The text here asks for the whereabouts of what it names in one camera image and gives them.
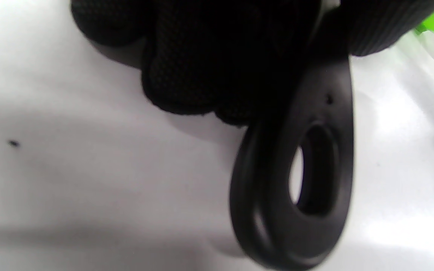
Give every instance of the strap hole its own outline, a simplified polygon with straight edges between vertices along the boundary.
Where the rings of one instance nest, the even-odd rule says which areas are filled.
[[[304,154],[303,149],[299,146],[291,166],[289,177],[289,195],[294,205],[298,204],[301,186],[303,185],[304,175]]]

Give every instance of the textured fabric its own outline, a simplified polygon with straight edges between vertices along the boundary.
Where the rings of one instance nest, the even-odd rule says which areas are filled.
[[[262,104],[281,95],[270,87],[269,75],[300,65],[318,3],[72,0],[71,11],[81,32],[102,45],[128,45],[146,36],[142,83],[162,110],[214,111],[224,122],[246,125]],[[348,20],[349,52],[368,55],[424,20],[434,0],[342,0],[340,9]],[[281,65],[289,59],[293,63]]]
[[[376,53],[434,12],[434,0],[343,0],[353,55]]]

